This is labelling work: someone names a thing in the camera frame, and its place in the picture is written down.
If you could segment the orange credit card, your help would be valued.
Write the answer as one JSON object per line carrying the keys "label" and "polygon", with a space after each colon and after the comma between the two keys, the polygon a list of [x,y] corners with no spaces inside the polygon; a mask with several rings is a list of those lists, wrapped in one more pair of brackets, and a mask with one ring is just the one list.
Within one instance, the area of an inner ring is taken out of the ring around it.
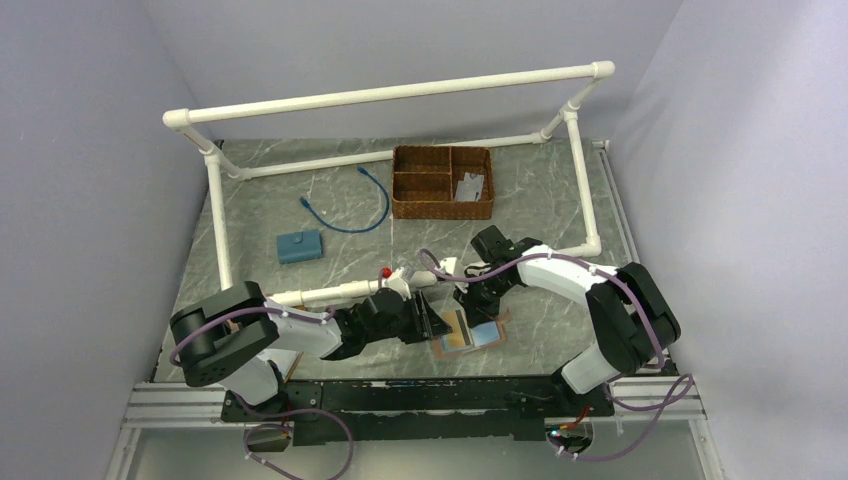
{"label": "orange credit card", "polygon": [[453,356],[470,351],[474,347],[472,333],[462,310],[446,311],[441,315],[453,332],[438,339],[437,351],[442,356]]}

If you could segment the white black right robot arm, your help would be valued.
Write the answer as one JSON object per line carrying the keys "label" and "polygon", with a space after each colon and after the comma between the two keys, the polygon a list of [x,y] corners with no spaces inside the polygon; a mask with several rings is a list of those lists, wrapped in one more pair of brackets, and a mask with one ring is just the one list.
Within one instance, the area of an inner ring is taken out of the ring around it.
{"label": "white black right robot arm", "polygon": [[553,375],[551,401],[564,415],[585,407],[590,391],[658,360],[680,338],[671,307],[637,262],[623,267],[590,263],[534,238],[514,242],[495,226],[478,233],[471,246],[485,269],[456,278],[453,293],[470,325],[495,320],[502,297],[516,286],[547,290],[588,310],[593,342]]}

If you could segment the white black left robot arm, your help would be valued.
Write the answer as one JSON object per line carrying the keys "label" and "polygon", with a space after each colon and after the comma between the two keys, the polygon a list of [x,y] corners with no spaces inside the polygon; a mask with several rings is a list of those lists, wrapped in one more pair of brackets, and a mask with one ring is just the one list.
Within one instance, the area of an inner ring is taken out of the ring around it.
{"label": "white black left robot arm", "polygon": [[175,341],[169,361],[185,383],[220,384],[264,420],[287,406],[283,351],[340,361],[379,341],[415,344],[452,330],[418,292],[380,287],[349,307],[310,312],[273,301],[253,281],[178,311],[169,324]]}

